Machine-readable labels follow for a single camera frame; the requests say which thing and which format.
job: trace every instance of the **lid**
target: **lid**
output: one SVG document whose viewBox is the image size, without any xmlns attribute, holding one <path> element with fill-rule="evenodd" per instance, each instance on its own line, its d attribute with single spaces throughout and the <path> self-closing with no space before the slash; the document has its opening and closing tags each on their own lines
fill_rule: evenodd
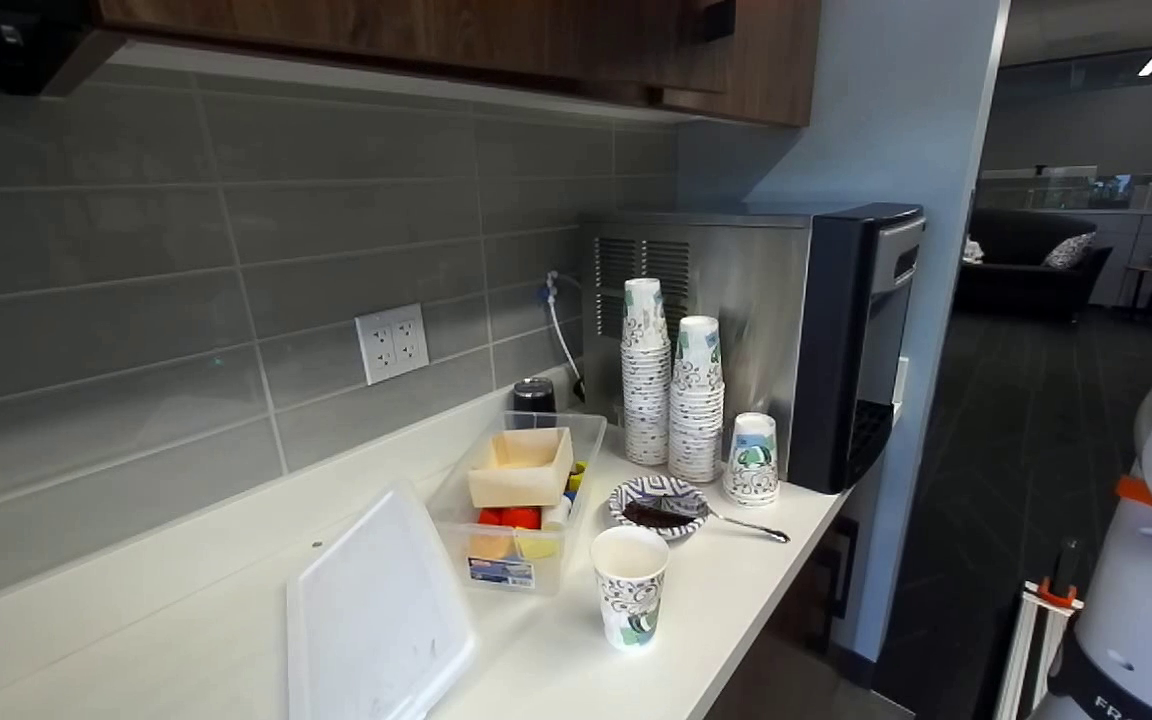
<svg viewBox="0 0 1152 720">
<path fill-rule="evenodd" d="M 424 718 L 469 654 L 469 606 L 424 505 L 406 489 L 387 489 L 287 589 L 293 720 Z"/>
</svg>

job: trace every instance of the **white countertop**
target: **white countertop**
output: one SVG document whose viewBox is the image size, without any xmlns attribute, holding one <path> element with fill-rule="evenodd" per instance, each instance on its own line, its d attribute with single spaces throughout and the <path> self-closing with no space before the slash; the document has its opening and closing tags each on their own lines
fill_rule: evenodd
<svg viewBox="0 0 1152 720">
<path fill-rule="evenodd" d="M 427 495 L 496 410 L 501 397 L 484 397 L 0 593 L 0 720 L 282 720 L 284 593 L 313 543 L 387 486 Z M 786 489 L 781 507 L 733 507 L 792 543 L 702 527 L 672 553 L 655 648 L 620 655 L 602 635 L 583 543 L 633 471 L 615 457 L 593 467 L 559 597 L 472 593 L 482 648 L 437 718 L 706 718 L 845 505 Z"/>
</svg>

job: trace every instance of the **wooden cabinet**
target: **wooden cabinet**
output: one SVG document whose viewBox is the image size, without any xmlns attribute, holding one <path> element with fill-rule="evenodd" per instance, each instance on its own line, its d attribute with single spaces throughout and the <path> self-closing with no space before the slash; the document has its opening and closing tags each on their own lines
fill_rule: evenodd
<svg viewBox="0 0 1152 720">
<path fill-rule="evenodd" d="M 99 0 L 117 32 L 806 126 L 820 0 Z M 733 32 L 706 32 L 733 11 Z"/>
</svg>

